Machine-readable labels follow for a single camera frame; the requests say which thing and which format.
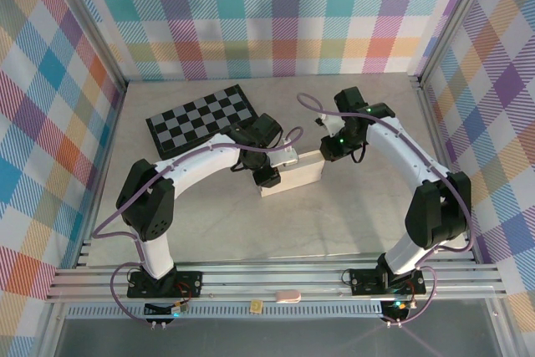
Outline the white paper box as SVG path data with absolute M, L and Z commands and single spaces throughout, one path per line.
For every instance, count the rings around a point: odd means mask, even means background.
M 278 167 L 278 173 L 281 177 L 279 184 L 271 188 L 262 186 L 259 188 L 261 197 L 271 196 L 319 181 L 323 174 L 324 163 L 325 159 L 319 150 L 298 155 L 297 162 L 283 164 Z

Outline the black and grey chessboard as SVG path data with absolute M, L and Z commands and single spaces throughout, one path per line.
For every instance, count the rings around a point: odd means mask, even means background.
M 162 160 L 176 157 L 210 139 L 223 128 L 245 126 L 257 118 L 237 84 L 176 106 L 145 120 Z

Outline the small controller board with LED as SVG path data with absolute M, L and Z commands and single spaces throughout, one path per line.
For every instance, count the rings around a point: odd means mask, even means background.
M 146 303 L 144 305 L 144 315 L 169 315 L 178 317 L 189 309 L 189 303 L 179 301 L 170 305 Z
M 414 300 L 390 300 L 381 301 L 382 320 L 386 323 L 405 321 L 410 316 L 410 311 L 415 307 Z

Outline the aluminium side rail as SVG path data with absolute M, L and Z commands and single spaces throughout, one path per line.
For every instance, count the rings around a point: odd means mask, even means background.
M 429 96 L 425 89 L 422 87 L 420 81 L 416 76 L 410 76 L 410 82 L 416 92 L 416 96 L 420 105 L 421 112 L 424 116 L 425 124 L 431 138 L 431 143 L 436 154 L 436 160 L 447 167 L 450 171 L 456 172 L 456 169 L 451 163 L 451 159 L 447 154 L 447 149 L 441 135 L 438 120 L 434 114 L 433 108 Z M 445 243 L 443 246 L 437 246 L 433 252 L 427 254 L 428 258 L 435 256 L 439 252 L 457 252 L 464 253 L 469 252 L 472 259 L 479 263 L 478 250 L 473 249 L 474 238 L 471 236 L 471 222 L 469 222 L 468 229 L 453 242 Z
M 92 232 L 96 225 L 100 205 L 102 203 L 104 185 L 110 168 L 113 148 L 115 146 L 115 134 L 126 95 L 126 91 L 120 92 L 117 108 L 107 119 L 110 124 L 108 135 L 105 138 L 104 149 L 97 153 L 97 167 L 93 185 L 89 189 L 89 194 L 84 197 L 86 203 L 83 203 L 83 206 L 86 206 L 86 208 L 83 210 L 81 218 L 75 221 L 70 238 L 69 250 L 65 253 L 62 262 L 64 268 L 77 268 L 82 248 L 86 244 L 91 243 Z

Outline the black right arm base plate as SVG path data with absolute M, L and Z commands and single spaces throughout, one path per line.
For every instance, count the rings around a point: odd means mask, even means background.
M 421 271 L 393 274 L 382 268 L 350 269 L 351 292 L 360 295 L 423 295 L 425 280 Z

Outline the aluminium front rail frame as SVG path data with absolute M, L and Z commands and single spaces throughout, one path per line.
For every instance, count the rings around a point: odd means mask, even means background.
M 180 264 L 178 271 L 202 272 L 202 301 L 275 301 L 279 290 L 298 290 L 302 301 L 351 299 L 349 270 L 355 261 L 269 260 L 266 262 Z M 503 297 L 505 285 L 494 265 L 481 265 L 469 259 L 435 259 L 432 270 L 424 272 L 426 293 L 438 299 Z M 81 267 L 55 273 L 48 302 L 104 302 L 125 300 L 127 278 L 134 269 Z

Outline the aluminium frame post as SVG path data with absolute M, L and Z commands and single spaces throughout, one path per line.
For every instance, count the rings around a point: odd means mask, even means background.
M 112 77 L 112 80 L 120 89 L 120 93 L 125 94 L 128 88 L 128 81 L 120 70 L 104 36 L 100 32 L 95 20 L 92 17 L 84 0 L 65 0 L 72 10 L 79 26 L 93 45 L 95 52 L 99 55 L 104 67 Z
M 440 0 L 437 3 L 437 21 L 431 24 L 434 32 L 421 51 L 421 58 L 415 67 L 408 69 L 412 73 L 411 80 L 415 88 L 424 89 L 428 85 L 474 2 L 475 0 Z

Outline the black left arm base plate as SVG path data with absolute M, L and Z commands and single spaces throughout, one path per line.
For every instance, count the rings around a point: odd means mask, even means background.
M 170 270 L 162 278 L 155 279 L 145 270 L 136 270 L 127 278 L 128 298 L 199 298 L 202 272 Z

